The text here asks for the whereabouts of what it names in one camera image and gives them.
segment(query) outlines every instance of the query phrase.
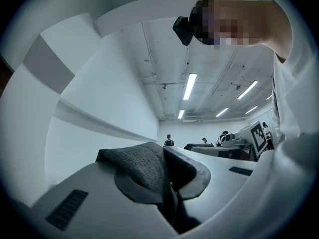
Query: person standing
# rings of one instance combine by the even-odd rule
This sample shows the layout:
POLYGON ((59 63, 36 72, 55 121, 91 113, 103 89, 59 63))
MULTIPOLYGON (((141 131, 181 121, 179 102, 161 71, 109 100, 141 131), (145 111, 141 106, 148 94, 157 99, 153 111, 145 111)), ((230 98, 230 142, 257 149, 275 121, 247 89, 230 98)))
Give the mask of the person standing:
POLYGON ((174 146, 174 141, 170 138, 170 134, 167 135, 167 140, 165 141, 164 146, 174 146))
POLYGON ((275 148, 274 148, 274 145, 273 145, 273 142, 272 142, 272 140, 271 140, 271 132, 270 132, 270 130, 269 130, 267 124, 264 123, 264 122, 263 122, 263 131, 264 131, 264 134, 265 134, 265 137, 266 137, 266 140, 267 140, 267 148, 268 148, 269 150, 275 149, 275 148))
POLYGON ((205 137, 202 139, 202 141, 204 141, 204 143, 207 144, 207 139, 205 137))

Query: ceiling light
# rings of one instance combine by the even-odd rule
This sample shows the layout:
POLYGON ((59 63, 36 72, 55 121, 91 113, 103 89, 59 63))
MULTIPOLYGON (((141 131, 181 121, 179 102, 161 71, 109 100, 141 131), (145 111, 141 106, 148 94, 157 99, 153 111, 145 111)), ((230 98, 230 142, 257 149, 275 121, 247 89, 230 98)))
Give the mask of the ceiling light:
POLYGON ((248 112, 246 112, 246 114, 247 114, 247 113, 250 113, 252 110, 256 109, 257 107, 258 107, 258 106, 253 107, 251 110, 249 110, 248 112))
POLYGON ((193 89, 196 77, 197 77, 197 74, 189 74, 188 83, 187 83, 185 95, 184 95, 184 98, 183 98, 184 100, 188 100, 189 99, 190 92, 193 89))
POLYGON ((181 119, 183 117, 185 110, 180 110, 179 115, 178 115, 178 119, 181 119))
POLYGON ((237 99, 242 99, 242 97, 243 97, 244 95, 246 95, 257 83, 258 83, 258 81, 254 81, 254 82, 248 87, 248 89, 246 89, 245 92, 242 93, 237 99))
POLYGON ((227 111, 228 110, 228 108, 225 108, 224 110, 222 110, 219 114, 217 114, 216 115, 216 117, 219 117, 219 116, 221 116, 225 111, 227 111))

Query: white curved surface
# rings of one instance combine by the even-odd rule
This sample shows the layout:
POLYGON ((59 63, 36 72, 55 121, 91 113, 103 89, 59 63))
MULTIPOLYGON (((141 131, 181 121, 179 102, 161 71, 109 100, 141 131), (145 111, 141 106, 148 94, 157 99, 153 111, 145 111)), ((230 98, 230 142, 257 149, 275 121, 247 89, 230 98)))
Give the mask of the white curved surface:
POLYGON ((63 20, 43 31, 41 36, 74 75, 101 44, 89 13, 63 20))
POLYGON ((114 181, 116 170, 117 166, 108 162, 90 164, 51 189, 32 209, 45 218, 77 189, 88 195, 65 229, 75 238, 162 239, 177 236, 156 205, 137 204, 118 189, 114 181))
POLYGON ((316 181, 318 135, 286 140, 276 151, 263 153, 238 194, 215 216, 178 238, 272 238, 316 181))
POLYGON ((100 149, 135 146, 147 141, 151 140, 116 130, 60 100, 46 138, 46 181, 54 185, 65 180, 95 162, 100 149))
POLYGON ((157 140, 159 121, 121 31, 102 39, 61 97, 110 125, 157 140))
POLYGON ((189 17, 197 0, 137 0, 99 17, 94 24, 103 38, 110 33, 145 21, 189 17))
POLYGON ((59 97, 21 64, 0 99, 1 179, 11 197, 29 206, 47 190, 45 141, 59 97))
POLYGON ((201 223, 209 220, 226 206, 242 189, 249 176, 229 171, 233 166, 254 170, 257 163, 252 161, 234 160, 209 156, 181 148, 178 152, 202 163, 210 171, 210 182, 197 198, 184 201, 187 214, 201 223))
POLYGON ((107 0, 25 0, 2 36, 0 53, 16 70, 45 29, 86 12, 95 20, 109 10, 107 0))

